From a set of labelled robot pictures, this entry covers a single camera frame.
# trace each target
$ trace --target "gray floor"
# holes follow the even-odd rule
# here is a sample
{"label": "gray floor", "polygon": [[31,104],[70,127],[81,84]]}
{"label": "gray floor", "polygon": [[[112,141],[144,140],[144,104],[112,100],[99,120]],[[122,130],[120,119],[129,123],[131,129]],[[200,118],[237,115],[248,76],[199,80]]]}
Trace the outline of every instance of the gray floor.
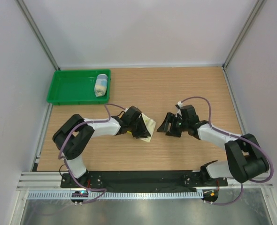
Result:
{"label": "gray floor", "polygon": [[[221,189],[217,202],[227,202],[238,189]],[[230,206],[200,199],[98,201],[68,206],[70,200],[28,200],[22,225],[272,225],[260,189],[245,189]],[[39,213],[53,213],[42,216]]]}

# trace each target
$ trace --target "green plastic bin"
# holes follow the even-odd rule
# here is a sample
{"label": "green plastic bin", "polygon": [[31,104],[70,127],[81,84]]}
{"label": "green plastic bin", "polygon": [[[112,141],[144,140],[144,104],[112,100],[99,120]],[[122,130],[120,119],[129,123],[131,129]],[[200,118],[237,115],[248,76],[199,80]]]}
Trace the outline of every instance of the green plastic bin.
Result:
{"label": "green plastic bin", "polygon": [[[99,74],[108,76],[107,91],[102,97],[96,97],[94,92]],[[110,81],[109,69],[55,71],[47,102],[53,105],[105,104],[109,101]]]}

